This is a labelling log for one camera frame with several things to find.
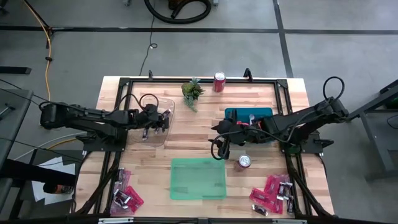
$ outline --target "small succulent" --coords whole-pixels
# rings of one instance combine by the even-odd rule
[[[198,78],[192,78],[192,81],[184,83],[181,86],[182,94],[184,95],[184,103],[194,112],[198,111],[194,106],[194,101],[204,92],[198,84],[199,81],[200,79]]]

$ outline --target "concrete floor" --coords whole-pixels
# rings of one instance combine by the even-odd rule
[[[142,0],[131,7],[115,0],[31,0],[51,26],[150,27],[152,16]],[[165,1],[157,9],[169,14]],[[395,0],[280,0],[285,29],[398,29]],[[10,1],[11,12],[0,25],[37,26],[22,1]],[[181,16],[202,9],[191,3]],[[155,20],[154,27],[175,27]],[[220,0],[211,14],[196,24],[178,27],[276,29],[272,0]],[[345,80],[341,97],[349,111],[376,96],[397,79],[398,35],[286,35],[295,78],[304,78],[310,103],[323,99],[323,82],[332,75]],[[222,70],[240,77],[246,67],[256,77],[286,77],[278,34],[154,33],[158,48],[150,50],[143,74],[151,69],[162,76],[212,76]],[[49,82],[53,101],[94,107],[105,75],[138,75],[149,43],[149,33],[58,32],[53,38]],[[0,31],[0,64],[32,68],[30,75],[0,75],[35,94],[46,97],[44,70],[47,56],[43,32]],[[0,88],[9,86],[0,83]],[[338,82],[330,82],[329,95],[337,95]],[[38,126],[39,110],[33,105],[17,137],[33,145],[74,133],[46,131]],[[397,222],[397,180],[367,183],[366,174],[379,171],[377,153],[371,148],[360,120],[321,128],[321,136],[334,139],[325,150],[328,183],[335,213],[343,218]],[[64,149],[80,150],[78,143]],[[10,158],[30,150],[15,144]],[[28,204],[27,217],[42,216]],[[52,209],[67,213],[68,204]]]

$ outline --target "black hose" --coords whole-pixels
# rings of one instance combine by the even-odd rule
[[[194,1],[199,1],[202,2],[203,4],[206,5],[206,10],[195,17],[191,17],[188,19],[176,19],[176,16],[180,13],[181,9],[188,3],[194,2]],[[149,12],[154,15],[157,19],[159,19],[160,21],[169,23],[169,24],[190,24],[193,22],[198,22],[202,19],[204,19],[211,11],[211,3],[209,2],[209,0],[183,0],[182,2],[180,2],[180,4],[178,4],[178,6],[174,9],[171,18],[165,17],[160,15],[157,11],[155,11],[155,9],[152,7],[152,5],[150,4],[149,0],[144,0],[145,5],[147,6]]]

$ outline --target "red soda can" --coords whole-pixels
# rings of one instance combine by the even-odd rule
[[[225,74],[223,72],[217,72],[214,75],[214,82],[213,82],[213,91],[219,93],[224,90],[225,85]]]
[[[248,155],[241,155],[234,163],[234,170],[237,172],[244,171],[251,165],[251,158]]]

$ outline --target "wooden table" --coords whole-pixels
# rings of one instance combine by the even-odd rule
[[[119,78],[104,77],[98,109],[111,111],[114,108]],[[308,107],[304,80],[291,78],[288,79],[288,84],[293,111]],[[211,157],[211,143],[207,139],[213,139],[217,134],[210,128],[223,119],[225,108],[270,107],[277,114],[273,87],[254,83],[227,84],[222,93],[215,93],[210,84],[201,84],[206,91],[199,97],[198,112],[194,113],[184,105],[180,86],[181,83],[135,83],[133,86],[133,94],[138,98],[145,93],[153,93],[175,103],[172,126],[163,146],[150,147],[127,141],[126,150],[122,154],[120,167],[131,170],[129,185],[145,201],[135,216],[262,218],[251,210],[249,194],[254,187],[263,189],[268,175],[287,174],[285,158],[276,141],[270,144],[252,144],[249,147],[239,147],[240,149],[234,146],[231,149],[248,148],[246,152],[252,157],[252,165],[244,172],[235,172],[233,161],[226,161],[227,198],[224,200],[170,199],[170,162],[173,158]],[[133,100],[131,108],[138,108]],[[76,191],[78,209],[98,185],[103,157],[103,152],[91,153],[81,168]],[[323,207],[333,213],[322,163],[314,155],[303,154],[302,157],[308,188]],[[300,190],[298,197],[300,208],[304,211]],[[105,203],[106,195],[103,197],[101,211]],[[270,213],[269,217],[290,217],[285,208],[286,206],[283,215]]]

